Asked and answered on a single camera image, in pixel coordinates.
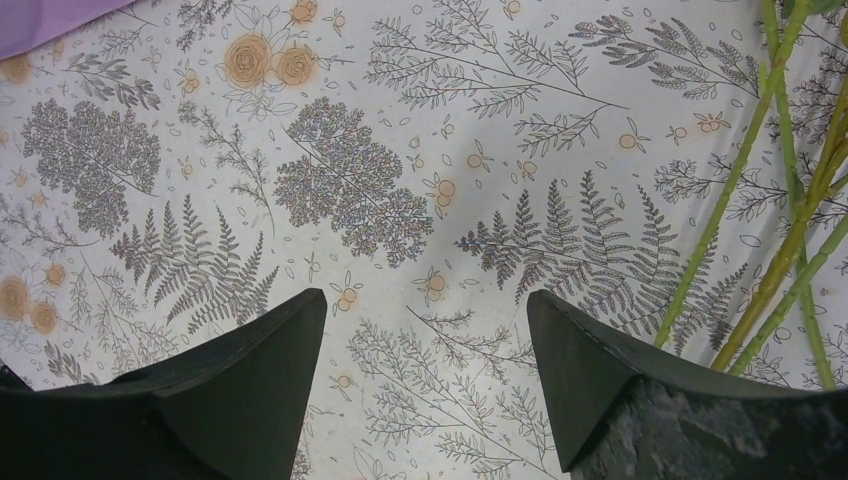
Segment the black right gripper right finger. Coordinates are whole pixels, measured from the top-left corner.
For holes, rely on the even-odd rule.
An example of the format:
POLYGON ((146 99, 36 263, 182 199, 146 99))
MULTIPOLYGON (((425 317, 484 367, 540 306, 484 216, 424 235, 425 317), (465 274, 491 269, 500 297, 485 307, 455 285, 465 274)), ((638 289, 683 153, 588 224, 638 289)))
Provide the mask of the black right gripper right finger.
POLYGON ((547 290, 527 315, 556 452, 574 479, 843 479, 847 393, 720 373, 547 290))

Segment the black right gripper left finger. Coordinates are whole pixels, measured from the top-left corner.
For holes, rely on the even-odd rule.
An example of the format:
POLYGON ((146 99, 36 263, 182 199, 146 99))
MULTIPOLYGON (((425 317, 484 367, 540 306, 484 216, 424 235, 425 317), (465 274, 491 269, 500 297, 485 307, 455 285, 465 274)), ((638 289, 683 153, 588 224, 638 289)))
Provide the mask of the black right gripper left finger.
POLYGON ((103 385, 1 383, 5 479, 287 479, 323 338, 308 288, 103 385))

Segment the yellow fake flower bunch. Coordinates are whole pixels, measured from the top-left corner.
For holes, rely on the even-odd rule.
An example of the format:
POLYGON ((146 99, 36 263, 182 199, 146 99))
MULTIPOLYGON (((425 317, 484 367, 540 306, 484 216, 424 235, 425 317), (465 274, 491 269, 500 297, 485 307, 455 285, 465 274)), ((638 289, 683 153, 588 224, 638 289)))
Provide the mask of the yellow fake flower bunch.
POLYGON ((787 272, 806 256, 806 233, 809 222, 820 204, 847 185, 847 177, 836 174, 847 162, 847 84, 843 83, 828 123, 827 136, 819 162, 805 193, 798 197, 796 215, 779 250, 769 263, 758 289, 726 339, 710 368, 731 375, 742 373, 757 356, 774 332, 782 326, 796 301, 811 291, 811 281, 836 247, 847 236, 847 220, 842 219, 822 243, 819 250, 796 269, 793 283, 773 310, 762 321, 756 333, 751 329, 764 315, 778 293, 787 272))

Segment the white fake flower stem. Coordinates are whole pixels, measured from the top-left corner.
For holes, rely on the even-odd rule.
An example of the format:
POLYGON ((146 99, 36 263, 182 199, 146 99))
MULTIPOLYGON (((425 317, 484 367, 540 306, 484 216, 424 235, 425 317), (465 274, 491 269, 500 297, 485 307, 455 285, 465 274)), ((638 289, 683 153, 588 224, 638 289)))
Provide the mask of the white fake flower stem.
MULTIPOLYGON (((683 354, 701 339, 705 347, 696 361, 709 368, 791 228, 847 84, 846 3, 812 1, 806 18, 795 7, 792 1, 735 2, 718 16, 726 29, 707 42, 679 18, 651 31, 655 46, 668 55, 651 64, 656 85, 700 102, 713 102, 725 84, 752 96, 735 112, 699 108, 693 126, 674 126, 674 142, 688 151, 655 172, 663 198, 687 201, 690 210, 657 344, 683 354)), ((842 219, 847 185, 820 204, 806 233, 806 256, 789 269, 752 333, 842 219)), ((847 236, 815 277, 846 247, 847 236)), ((846 348, 847 323, 819 313, 815 277, 810 293, 736 376, 788 385, 789 358, 782 349, 789 345, 805 364, 806 387, 831 390, 846 383, 846 361, 833 362, 831 354, 846 348)))

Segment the pink and purple wrapping paper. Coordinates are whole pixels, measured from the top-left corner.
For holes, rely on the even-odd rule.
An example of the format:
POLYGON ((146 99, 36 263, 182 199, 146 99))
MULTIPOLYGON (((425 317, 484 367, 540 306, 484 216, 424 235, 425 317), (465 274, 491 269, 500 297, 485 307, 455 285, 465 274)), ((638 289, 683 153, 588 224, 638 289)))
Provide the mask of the pink and purple wrapping paper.
POLYGON ((131 0, 1 0, 1 59, 27 53, 131 0))

